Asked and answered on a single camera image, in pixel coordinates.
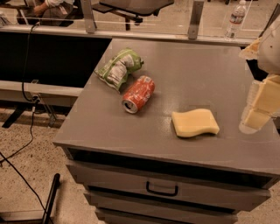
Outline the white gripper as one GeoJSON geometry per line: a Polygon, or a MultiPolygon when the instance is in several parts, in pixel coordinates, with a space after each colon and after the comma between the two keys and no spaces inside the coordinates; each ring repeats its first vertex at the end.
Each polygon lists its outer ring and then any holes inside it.
{"type": "Polygon", "coordinates": [[[280,109],[280,17],[239,56],[245,60],[258,58],[258,67],[270,74],[263,81],[252,81],[241,115],[241,130],[260,130],[280,109]]]}

